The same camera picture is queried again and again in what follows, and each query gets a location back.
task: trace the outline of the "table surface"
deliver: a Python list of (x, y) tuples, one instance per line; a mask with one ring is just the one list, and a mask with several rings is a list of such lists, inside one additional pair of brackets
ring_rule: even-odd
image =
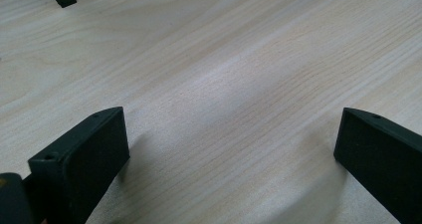
[(88, 223), (397, 223), (333, 159), (344, 107), (422, 133), (422, 0), (0, 0), (0, 172), (124, 107)]

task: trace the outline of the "light wood surface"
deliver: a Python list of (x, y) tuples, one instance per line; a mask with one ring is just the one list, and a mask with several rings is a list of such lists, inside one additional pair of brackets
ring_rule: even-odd
[(422, 0), (0, 0), (0, 172), (123, 106), (88, 223), (397, 223), (333, 157), (342, 108), (422, 133)]

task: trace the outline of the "wooden table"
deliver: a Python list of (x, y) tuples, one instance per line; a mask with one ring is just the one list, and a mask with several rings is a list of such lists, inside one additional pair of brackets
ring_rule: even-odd
[(0, 0), (0, 172), (123, 106), (88, 223), (397, 223), (332, 156), (344, 107), (422, 133), (422, 0)]

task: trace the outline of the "wood grain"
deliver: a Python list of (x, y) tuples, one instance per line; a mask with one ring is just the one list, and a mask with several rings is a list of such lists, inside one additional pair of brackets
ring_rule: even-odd
[(333, 157), (343, 107), (422, 133), (422, 0), (0, 0), (0, 172), (123, 106), (88, 223), (397, 223)]

